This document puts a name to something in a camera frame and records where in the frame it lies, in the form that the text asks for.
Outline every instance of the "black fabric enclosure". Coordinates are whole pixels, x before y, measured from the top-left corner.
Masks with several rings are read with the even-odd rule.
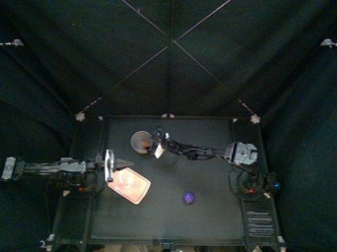
[[[68,156],[99,116],[257,114],[290,251],[337,250],[337,1],[0,0],[0,28],[24,44],[0,46],[0,170]],[[0,183],[0,251],[38,251],[46,184]]]

